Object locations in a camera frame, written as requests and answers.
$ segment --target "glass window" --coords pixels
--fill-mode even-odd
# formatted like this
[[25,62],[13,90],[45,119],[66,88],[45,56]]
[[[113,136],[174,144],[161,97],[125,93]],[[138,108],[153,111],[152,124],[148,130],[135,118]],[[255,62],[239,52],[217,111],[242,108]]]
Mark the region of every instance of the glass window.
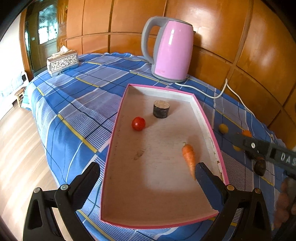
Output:
[[50,5],[39,12],[39,44],[57,37],[57,8]]

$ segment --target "carrot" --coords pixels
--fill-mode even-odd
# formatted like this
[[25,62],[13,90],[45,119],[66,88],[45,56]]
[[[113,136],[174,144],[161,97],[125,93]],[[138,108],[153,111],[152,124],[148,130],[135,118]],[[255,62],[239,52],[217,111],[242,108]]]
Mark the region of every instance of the carrot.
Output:
[[189,171],[193,180],[195,180],[196,163],[195,163],[195,153],[194,153],[193,147],[189,144],[184,143],[184,146],[182,148],[182,155],[189,167]]

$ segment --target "wooden wall panel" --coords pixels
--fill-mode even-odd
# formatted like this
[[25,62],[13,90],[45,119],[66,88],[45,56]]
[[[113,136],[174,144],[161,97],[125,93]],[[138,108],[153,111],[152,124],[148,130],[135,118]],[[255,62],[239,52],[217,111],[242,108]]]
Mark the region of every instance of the wooden wall panel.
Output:
[[296,81],[296,43],[262,1],[254,1],[249,33],[237,64],[283,104]]
[[269,126],[276,136],[283,140],[288,149],[296,146],[296,126],[285,111],[281,111]]
[[67,38],[82,35],[84,0],[69,0],[67,11]]
[[67,38],[67,13],[68,0],[58,0],[57,2],[57,50],[60,51],[63,42]]
[[216,88],[224,83],[230,65],[214,56],[202,52],[197,46],[193,47],[188,73]]
[[[165,0],[115,0],[111,32],[141,33],[150,17],[162,16]],[[157,34],[153,28],[151,34]]]
[[284,108],[296,124],[296,89],[293,90],[288,101],[285,103]]
[[194,44],[233,62],[248,7],[248,0],[168,0],[166,16],[192,24]]
[[77,50],[78,54],[82,54],[82,40],[81,40],[81,38],[67,40],[67,48]]
[[[148,39],[148,52],[152,56],[155,38]],[[137,35],[111,35],[110,52],[132,53],[143,55],[141,51],[141,36]]]
[[[267,126],[279,113],[281,106],[277,100],[260,83],[243,71],[234,70],[229,86],[241,97],[256,118]],[[229,89],[226,88],[225,93],[238,100]]]
[[84,54],[108,52],[108,35],[83,37],[82,49]]
[[108,32],[112,0],[85,0],[83,35]]

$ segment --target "black cylinder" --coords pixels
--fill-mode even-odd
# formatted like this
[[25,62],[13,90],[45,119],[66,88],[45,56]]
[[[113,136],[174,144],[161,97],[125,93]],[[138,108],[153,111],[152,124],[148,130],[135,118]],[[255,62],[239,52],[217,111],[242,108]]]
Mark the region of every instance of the black cylinder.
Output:
[[163,100],[156,100],[153,103],[153,115],[157,118],[167,118],[170,104]]

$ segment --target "tomato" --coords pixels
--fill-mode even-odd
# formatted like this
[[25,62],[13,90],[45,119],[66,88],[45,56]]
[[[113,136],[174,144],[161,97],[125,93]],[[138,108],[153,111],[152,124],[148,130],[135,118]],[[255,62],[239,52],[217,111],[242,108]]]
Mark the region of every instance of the tomato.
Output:
[[146,121],[140,116],[137,116],[136,118],[134,118],[131,123],[132,128],[136,131],[143,130],[145,128],[145,125],[146,125]]

